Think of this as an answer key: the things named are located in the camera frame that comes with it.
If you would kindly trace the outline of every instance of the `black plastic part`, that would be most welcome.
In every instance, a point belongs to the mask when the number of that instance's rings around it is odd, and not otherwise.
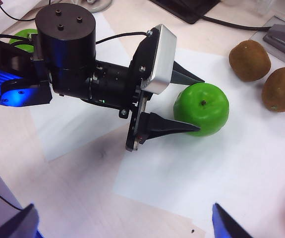
[[[198,126],[176,121],[164,119],[155,113],[142,112],[138,126],[139,143],[143,144],[146,140],[182,132],[199,131]]]
[[[218,212],[221,221],[215,221],[214,218],[218,218],[215,212]],[[218,203],[215,203],[213,207],[213,224],[215,233],[218,233],[221,229],[220,226],[223,226],[222,229],[226,229],[230,238],[252,238]]]
[[[204,83],[205,81],[191,72],[187,71],[181,65],[174,61],[171,83],[192,85],[194,83]]]
[[[35,238],[38,224],[37,210],[30,204],[0,227],[0,238]]]
[[[219,0],[150,0],[181,20],[194,24],[200,17],[212,9]]]

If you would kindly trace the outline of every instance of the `cable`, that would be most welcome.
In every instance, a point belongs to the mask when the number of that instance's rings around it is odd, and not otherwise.
[[[21,40],[23,42],[26,42],[27,45],[31,43],[27,38],[24,38],[22,36],[12,36],[12,35],[0,34],[0,38],[10,38],[10,39]]]
[[[139,31],[139,32],[122,33],[122,34],[110,36],[110,37],[107,37],[107,38],[102,39],[102,40],[100,40],[100,41],[97,41],[97,42],[96,42],[96,45],[97,45],[97,44],[100,44],[100,43],[102,43],[102,42],[105,42],[105,41],[114,39],[114,38],[118,38],[118,37],[123,37],[123,36],[139,36],[139,35],[147,36],[147,33],[146,33],[146,32],[142,32],[142,31]]]
[[[184,2],[184,0],[180,0],[180,2],[186,8],[190,8],[190,6],[188,4],[186,4]],[[211,18],[211,17],[208,17],[208,16],[200,15],[200,14],[197,14],[196,12],[193,12],[193,14],[196,15],[197,17],[205,20],[205,21],[209,21],[209,22],[213,22],[213,23],[216,23],[216,24],[219,24],[219,25],[222,25],[222,26],[227,26],[227,27],[241,29],[241,30],[247,30],[247,31],[269,31],[269,29],[271,28],[271,26],[265,26],[265,27],[243,26],[243,25],[238,25],[238,24],[234,24],[234,23],[230,23],[230,22],[214,19],[214,18]]]
[[[11,19],[13,19],[13,20],[16,20],[16,21],[34,21],[35,20],[35,18],[32,18],[32,19],[27,19],[27,20],[21,20],[21,19],[17,19],[17,18],[15,18],[15,17],[13,17],[13,16],[10,16],[4,9],[3,9],[3,7],[0,5],[0,9],[4,12],[4,14],[6,14],[8,17],[10,17]]]
[[[10,202],[8,202],[5,198],[3,198],[1,195],[0,195],[0,199],[2,200],[2,201],[4,201],[5,203],[7,203],[9,206],[11,206],[11,207],[13,207],[14,209],[16,209],[16,210],[18,210],[18,211],[22,211],[23,209],[21,209],[21,208],[18,208],[18,207],[16,207],[15,205],[13,205],[13,204],[11,204]]]
[[[20,45],[30,45],[33,46],[32,42],[28,43],[26,41],[15,41],[11,43],[12,46],[20,46]]]

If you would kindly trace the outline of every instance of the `monitor stand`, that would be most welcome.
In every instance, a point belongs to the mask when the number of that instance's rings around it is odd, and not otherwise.
[[[206,14],[212,9],[219,0],[150,0],[160,7],[164,8],[168,12],[182,19],[183,21],[194,24],[199,20],[199,17],[194,14],[196,12],[199,15]]]

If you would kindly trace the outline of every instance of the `black cylindrical motor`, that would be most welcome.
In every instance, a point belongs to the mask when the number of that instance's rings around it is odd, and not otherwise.
[[[81,6],[57,3],[42,8],[35,23],[53,90],[88,99],[96,55],[93,15]]]

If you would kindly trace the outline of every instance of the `blue light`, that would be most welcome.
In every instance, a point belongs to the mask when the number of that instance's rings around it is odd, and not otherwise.
[[[213,226],[215,238],[232,238],[223,223],[216,204],[213,206]]]
[[[5,92],[1,100],[6,106],[22,107],[26,106],[29,99],[37,92],[37,88],[15,89]]]

